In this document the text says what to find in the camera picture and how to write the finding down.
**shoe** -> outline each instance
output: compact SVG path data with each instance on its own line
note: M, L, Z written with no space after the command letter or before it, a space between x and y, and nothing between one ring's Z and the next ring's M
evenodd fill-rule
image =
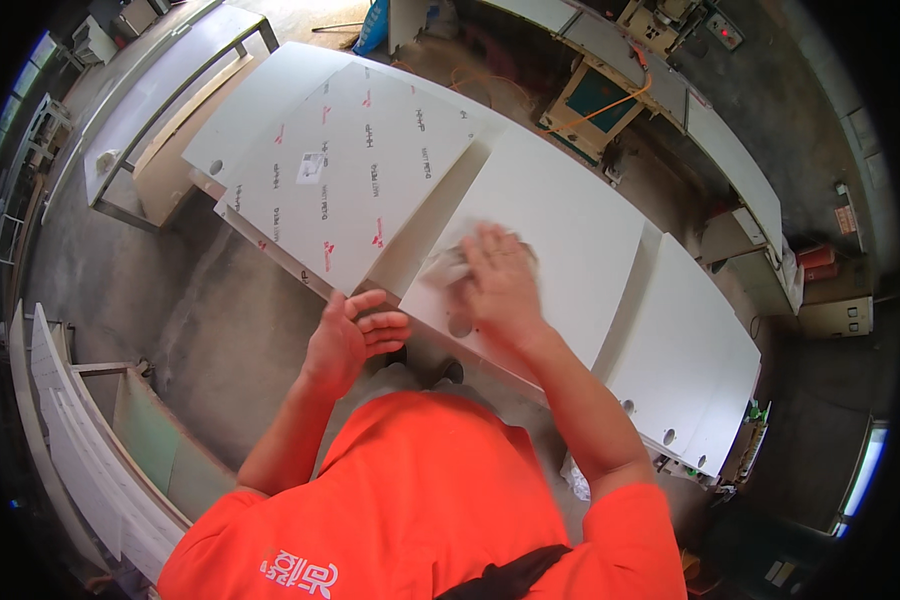
M387 352L384 366L389 367L394 363L400 363L404 367L407 366L407 344L404 343L396 352Z
M447 359L437 381L441 379L449 379L450 383L456 383L457 385L464 383L464 365L461 365L456 358L451 357Z

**person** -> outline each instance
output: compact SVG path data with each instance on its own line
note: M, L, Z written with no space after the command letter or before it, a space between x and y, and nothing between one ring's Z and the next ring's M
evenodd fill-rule
M519 357L590 484L572 550L526 430L462 385L396 390L354 410L310 481L334 403L365 360L395 353L409 319L381 290L335 292L299 378L157 582L177 598L686 598L666 499L620 403L540 312L526 251L496 224L462 246L462 297L480 335ZM394 363L373 380L406 374Z

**red logo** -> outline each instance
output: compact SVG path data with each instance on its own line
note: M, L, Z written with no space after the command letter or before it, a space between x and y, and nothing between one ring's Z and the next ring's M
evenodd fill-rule
M382 217L377 217L377 234L373 236L373 241L370 243L377 248L384 247L384 220Z
M323 242L323 270L330 273L330 254L333 252L334 245L330 242Z

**black strap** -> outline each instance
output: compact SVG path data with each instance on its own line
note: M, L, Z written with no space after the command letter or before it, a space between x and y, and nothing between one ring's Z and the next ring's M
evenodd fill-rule
M503 566L488 564L480 577L451 587L435 600L519 600L570 548L544 546Z

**orange t-shirt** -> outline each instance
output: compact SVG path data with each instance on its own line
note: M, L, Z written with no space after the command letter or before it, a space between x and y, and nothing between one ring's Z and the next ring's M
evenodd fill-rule
M530 437L482 406L399 391L368 402L318 476L234 491L193 524L157 583L177 598L434 598L541 546L569 546ZM528 598L686 598L663 492L621 487Z

